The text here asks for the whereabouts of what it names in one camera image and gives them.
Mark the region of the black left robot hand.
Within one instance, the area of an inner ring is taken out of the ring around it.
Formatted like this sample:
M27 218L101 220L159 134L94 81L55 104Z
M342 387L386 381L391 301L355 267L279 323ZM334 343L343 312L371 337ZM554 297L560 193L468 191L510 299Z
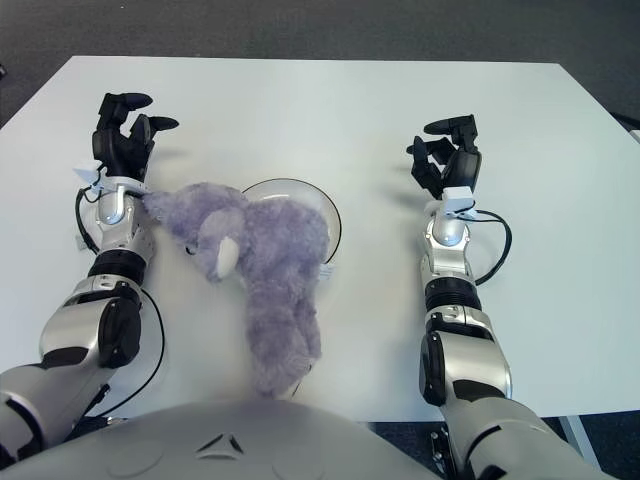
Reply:
M92 134L92 150L94 159L106 167L108 177L126 177L143 182L155 146L155 135L179 126L173 118L139 114L129 135L125 136L121 126L128 115L152 102L153 99L144 93L105 94Z

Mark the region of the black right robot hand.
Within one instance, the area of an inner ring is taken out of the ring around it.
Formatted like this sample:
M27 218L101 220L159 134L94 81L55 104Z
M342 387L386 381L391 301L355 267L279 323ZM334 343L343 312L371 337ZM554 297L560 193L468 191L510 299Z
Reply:
M423 131L440 138L424 141L415 136L406 148L413 158L411 175L420 187L436 200L441 199L445 188L469 187L474 192L482 163L475 145L478 132L474 116L434 121Z

